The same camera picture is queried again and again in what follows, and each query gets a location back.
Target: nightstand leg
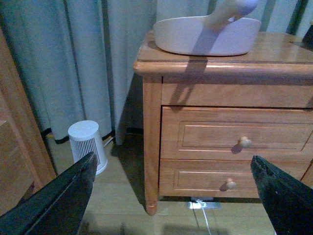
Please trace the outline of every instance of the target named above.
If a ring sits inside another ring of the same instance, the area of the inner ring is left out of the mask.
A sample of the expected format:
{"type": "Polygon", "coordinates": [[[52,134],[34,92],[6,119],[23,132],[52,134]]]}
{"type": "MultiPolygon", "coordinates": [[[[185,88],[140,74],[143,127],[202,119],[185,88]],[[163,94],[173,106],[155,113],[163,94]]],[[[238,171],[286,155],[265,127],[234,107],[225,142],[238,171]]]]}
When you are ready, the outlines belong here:
{"type": "Polygon", "coordinates": [[[143,128],[146,211],[157,211],[162,78],[143,77],[143,128]]]}
{"type": "Polygon", "coordinates": [[[146,201],[146,212],[148,215],[154,215],[157,211],[157,201],[148,202],[146,201]]]}

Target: drawer knob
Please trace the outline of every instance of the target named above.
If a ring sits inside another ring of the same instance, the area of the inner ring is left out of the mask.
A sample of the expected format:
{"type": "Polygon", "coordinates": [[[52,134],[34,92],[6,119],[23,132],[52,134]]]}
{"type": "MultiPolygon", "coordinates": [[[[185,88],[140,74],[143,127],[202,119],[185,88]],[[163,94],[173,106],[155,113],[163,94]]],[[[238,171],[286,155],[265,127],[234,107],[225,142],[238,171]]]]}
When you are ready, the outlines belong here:
{"type": "Polygon", "coordinates": [[[230,178],[226,180],[225,184],[227,189],[233,189],[237,186],[236,182],[234,182],[234,180],[230,178]]]}
{"type": "Polygon", "coordinates": [[[238,140],[238,144],[241,148],[250,148],[252,145],[252,141],[249,140],[247,136],[243,136],[238,140]]]}

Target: light blue curtain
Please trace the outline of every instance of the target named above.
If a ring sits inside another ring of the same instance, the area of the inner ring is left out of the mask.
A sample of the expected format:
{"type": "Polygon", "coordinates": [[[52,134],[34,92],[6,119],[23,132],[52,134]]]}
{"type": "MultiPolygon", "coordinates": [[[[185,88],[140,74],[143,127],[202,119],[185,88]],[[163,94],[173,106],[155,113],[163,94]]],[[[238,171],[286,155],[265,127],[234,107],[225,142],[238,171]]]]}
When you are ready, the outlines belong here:
{"type": "MultiPolygon", "coordinates": [[[[41,130],[56,140],[91,119],[102,136],[142,128],[141,78],[132,64],[156,21],[210,14],[223,0],[0,0],[2,28],[41,130]]],[[[313,0],[260,0],[262,31],[303,37],[313,0]]]]}

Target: white air purifier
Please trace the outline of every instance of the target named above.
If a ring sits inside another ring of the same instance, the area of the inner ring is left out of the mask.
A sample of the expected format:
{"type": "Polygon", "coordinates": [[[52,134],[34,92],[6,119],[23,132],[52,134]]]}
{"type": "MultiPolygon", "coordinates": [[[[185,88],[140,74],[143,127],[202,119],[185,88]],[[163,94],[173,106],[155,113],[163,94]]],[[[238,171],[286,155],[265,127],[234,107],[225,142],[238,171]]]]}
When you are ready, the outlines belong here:
{"type": "Polygon", "coordinates": [[[99,132],[99,125],[95,121],[79,121],[68,129],[69,142],[74,162],[82,159],[90,152],[97,157],[97,175],[107,167],[108,159],[105,156],[104,146],[99,132]]]}

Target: wooden furniture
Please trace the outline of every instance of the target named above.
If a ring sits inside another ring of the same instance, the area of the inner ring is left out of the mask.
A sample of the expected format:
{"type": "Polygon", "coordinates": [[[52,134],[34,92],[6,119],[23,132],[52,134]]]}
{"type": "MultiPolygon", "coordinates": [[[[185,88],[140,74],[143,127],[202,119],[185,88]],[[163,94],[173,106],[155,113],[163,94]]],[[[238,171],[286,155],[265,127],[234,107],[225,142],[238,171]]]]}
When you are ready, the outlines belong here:
{"type": "Polygon", "coordinates": [[[313,52],[283,33],[259,33],[248,54],[197,57],[159,49],[150,31],[143,76],[147,213],[159,195],[258,197],[260,155],[313,185],[313,52]]]}
{"type": "Polygon", "coordinates": [[[0,215],[56,177],[0,30],[0,215]]]}

